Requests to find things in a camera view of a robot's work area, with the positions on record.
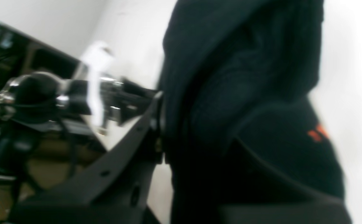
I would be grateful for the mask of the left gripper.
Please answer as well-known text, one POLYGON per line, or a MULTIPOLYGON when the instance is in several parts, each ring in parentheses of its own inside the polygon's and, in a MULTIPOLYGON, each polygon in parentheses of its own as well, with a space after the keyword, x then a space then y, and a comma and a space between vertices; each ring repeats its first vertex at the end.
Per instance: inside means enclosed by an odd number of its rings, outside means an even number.
POLYGON ((91 44, 79 61, 72 79, 59 81, 57 107, 90 116, 90 125, 100 135, 107 135, 109 121, 122 126, 144 114, 157 94, 157 90, 108 74, 115 57, 105 42, 91 44))

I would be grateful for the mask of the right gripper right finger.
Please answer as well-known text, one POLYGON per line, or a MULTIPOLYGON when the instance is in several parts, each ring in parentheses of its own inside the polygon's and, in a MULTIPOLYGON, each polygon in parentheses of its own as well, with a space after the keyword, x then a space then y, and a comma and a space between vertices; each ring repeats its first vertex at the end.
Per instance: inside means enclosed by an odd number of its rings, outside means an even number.
POLYGON ((251 165, 256 179, 246 178, 248 188, 239 203, 218 207, 222 224, 351 224, 344 201, 301 184, 262 160, 240 139, 232 143, 238 170, 251 165))

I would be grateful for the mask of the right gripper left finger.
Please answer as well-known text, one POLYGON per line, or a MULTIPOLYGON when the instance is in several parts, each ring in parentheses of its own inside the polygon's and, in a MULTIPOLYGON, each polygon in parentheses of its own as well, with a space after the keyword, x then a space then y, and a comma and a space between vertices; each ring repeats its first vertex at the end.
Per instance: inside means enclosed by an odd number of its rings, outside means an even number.
POLYGON ((122 140, 70 180, 17 203, 11 224, 141 224, 157 149, 163 93, 122 140))

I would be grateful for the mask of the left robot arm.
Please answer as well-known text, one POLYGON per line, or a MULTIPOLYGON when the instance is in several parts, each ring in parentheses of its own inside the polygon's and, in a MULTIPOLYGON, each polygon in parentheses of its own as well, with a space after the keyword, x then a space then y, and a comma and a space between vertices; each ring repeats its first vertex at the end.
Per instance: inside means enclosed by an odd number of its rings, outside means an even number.
POLYGON ((111 207, 128 210, 147 207, 155 168, 155 122, 162 92, 144 88, 105 70, 113 56, 103 43, 91 45, 80 61, 74 79, 49 72, 34 72, 9 80, 0 92, 0 179, 12 185, 28 179, 24 169, 40 136, 55 120, 69 139, 69 179, 49 191, 15 203, 10 218, 25 218, 51 209, 90 207, 103 199, 111 207), (75 145, 60 114, 90 116, 90 125, 107 136, 110 121, 123 126, 139 117, 127 134, 97 162, 75 173, 75 145))

